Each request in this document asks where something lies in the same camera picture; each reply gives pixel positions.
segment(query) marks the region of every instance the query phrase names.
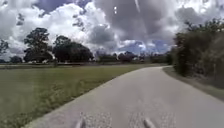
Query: blue sky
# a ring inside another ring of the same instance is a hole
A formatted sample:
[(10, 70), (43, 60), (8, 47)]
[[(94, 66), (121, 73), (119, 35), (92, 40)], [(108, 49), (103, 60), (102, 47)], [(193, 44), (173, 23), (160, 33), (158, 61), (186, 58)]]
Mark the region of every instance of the blue sky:
[(80, 7), (84, 8), (88, 2), (92, 0), (39, 0), (36, 4), (41, 9), (44, 9), (46, 12), (51, 12), (57, 7), (62, 6), (63, 4), (76, 3)]

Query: grass verge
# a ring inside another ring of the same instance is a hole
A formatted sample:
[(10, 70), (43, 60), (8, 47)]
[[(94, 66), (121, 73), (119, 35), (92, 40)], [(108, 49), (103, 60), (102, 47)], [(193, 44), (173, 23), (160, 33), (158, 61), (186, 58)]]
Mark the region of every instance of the grass verge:
[(193, 87), (195, 87), (195, 88), (197, 88), (197, 89), (199, 89), (199, 90), (201, 90), (201, 91), (203, 91), (203, 92), (205, 92), (209, 95), (212, 95), (212, 96), (216, 97), (217, 99), (219, 99), (221, 101), (224, 101), (224, 90), (215, 88), (212, 85), (202, 83), (202, 82), (197, 81), (193, 78), (182, 77), (182, 76), (178, 75), (172, 67), (165, 67), (165, 68), (163, 68), (163, 70), (169, 76), (171, 76), (173, 78), (176, 78), (180, 81), (183, 81), (187, 84), (190, 84)]
[(156, 66), (0, 70), (0, 128), (20, 128), (124, 73)]

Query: curved road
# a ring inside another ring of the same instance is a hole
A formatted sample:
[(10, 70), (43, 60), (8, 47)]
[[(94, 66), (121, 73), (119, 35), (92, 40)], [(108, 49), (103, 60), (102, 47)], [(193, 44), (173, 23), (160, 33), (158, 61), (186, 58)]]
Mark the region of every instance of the curved road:
[(150, 118), (156, 128), (223, 128), (224, 103), (180, 82), (162, 67), (144, 68), (111, 80), (27, 127), (144, 128)]

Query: cloud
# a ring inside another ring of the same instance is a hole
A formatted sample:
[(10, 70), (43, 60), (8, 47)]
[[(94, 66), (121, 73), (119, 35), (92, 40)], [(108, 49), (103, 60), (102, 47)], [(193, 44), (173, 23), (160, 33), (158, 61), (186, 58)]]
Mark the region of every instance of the cloud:
[(23, 39), (36, 27), (48, 29), (51, 45), (65, 35), (92, 51), (166, 49), (185, 20), (219, 18), (223, 8), (222, 0), (0, 0), (0, 38), (10, 43), (5, 56), (22, 55)]

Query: gray cloud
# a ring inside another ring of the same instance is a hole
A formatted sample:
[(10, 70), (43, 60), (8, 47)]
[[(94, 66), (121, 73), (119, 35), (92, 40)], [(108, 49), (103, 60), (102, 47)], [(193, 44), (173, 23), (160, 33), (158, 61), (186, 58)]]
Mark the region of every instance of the gray cloud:
[(153, 33), (160, 31), (160, 20), (166, 16), (165, 0), (139, 0), (139, 11), (135, 0), (95, 0), (96, 5), (105, 13), (107, 20), (115, 29), (125, 34), (121, 39), (147, 40)]
[(95, 26), (89, 34), (89, 42), (105, 49), (112, 50), (117, 47), (115, 34), (107, 25)]
[(24, 51), (22, 49), (18, 49), (18, 48), (9, 48), (9, 52), (11, 52), (12, 54), (16, 54), (16, 55), (23, 55)]
[[(205, 13), (196, 12), (196, 6), (204, 7), (209, 2), (212, 5), (204, 8)], [(138, 0), (137, 5), (136, 0), (95, 0), (95, 4), (105, 12), (112, 28), (122, 31), (121, 40), (162, 39), (168, 43), (173, 42), (173, 36), (186, 20), (199, 24), (218, 18), (222, 7), (219, 0)]]
[(182, 7), (178, 9), (175, 14), (180, 22), (190, 21), (193, 24), (199, 24), (203, 22), (203, 18), (198, 15), (192, 7)]

